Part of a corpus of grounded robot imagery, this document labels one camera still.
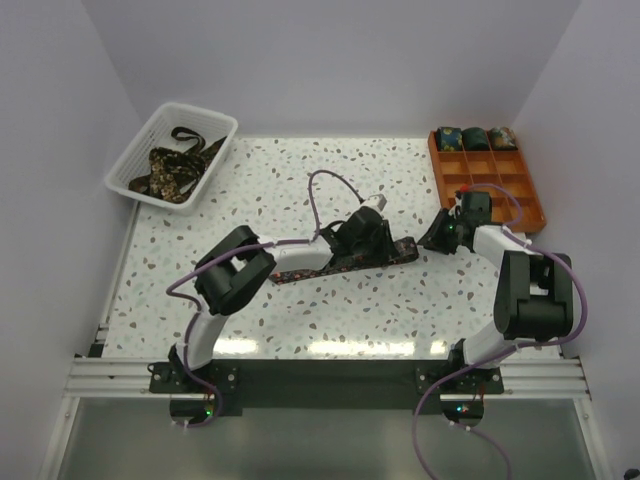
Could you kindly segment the navy floral paisley tie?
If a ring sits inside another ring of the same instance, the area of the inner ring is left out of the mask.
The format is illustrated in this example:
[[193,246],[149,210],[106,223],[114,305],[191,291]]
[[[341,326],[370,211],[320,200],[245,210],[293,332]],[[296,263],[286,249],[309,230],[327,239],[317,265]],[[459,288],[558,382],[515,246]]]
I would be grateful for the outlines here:
[[395,265],[403,265],[419,258],[418,247],[413,237],[404,237],[394,242],[397,251],[395,256],[385,257],[383,254],[373,256],[340,257],[333,264],[321,270],[299,269],[288,272],[277,272],[269,276],[269,280],[276,285],[283,285],[297,281],[309,280],[324,276],[346,274],[359,270],[385,269]]

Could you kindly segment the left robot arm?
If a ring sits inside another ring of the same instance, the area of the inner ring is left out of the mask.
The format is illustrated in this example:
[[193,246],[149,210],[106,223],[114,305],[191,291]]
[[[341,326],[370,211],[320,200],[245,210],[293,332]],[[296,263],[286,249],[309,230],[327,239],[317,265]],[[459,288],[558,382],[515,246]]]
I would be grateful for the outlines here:
[[271,239],[244,225],[234,229],[197,264],[195,271],[167,289],[170,295],[193,279],[212,318],[193,319],[176,347],[179,361],[173,382],[185,392],[207,380],[212,351],[226,319],[246,307],[275,274],[327,273],[343,267],[383,266],[400,255],[389,222],[379,208],[361,205],[335,229],[325,227],[312,239]]

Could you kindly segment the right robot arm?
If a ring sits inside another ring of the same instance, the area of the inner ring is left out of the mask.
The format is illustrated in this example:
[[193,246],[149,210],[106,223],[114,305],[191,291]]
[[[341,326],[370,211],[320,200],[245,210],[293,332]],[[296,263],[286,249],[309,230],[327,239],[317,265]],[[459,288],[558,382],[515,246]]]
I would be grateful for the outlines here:
[[508,226],[494,222],[489,193],[458,191],[455,206],[438,212],[418,244],[445,255],[464,247],[498,270],[493,322],[450,349],[445,379],[452,390],[469,392],[481,380],[480,369],[496,367],[526,345],[571,333],[570,259],[536,252]]

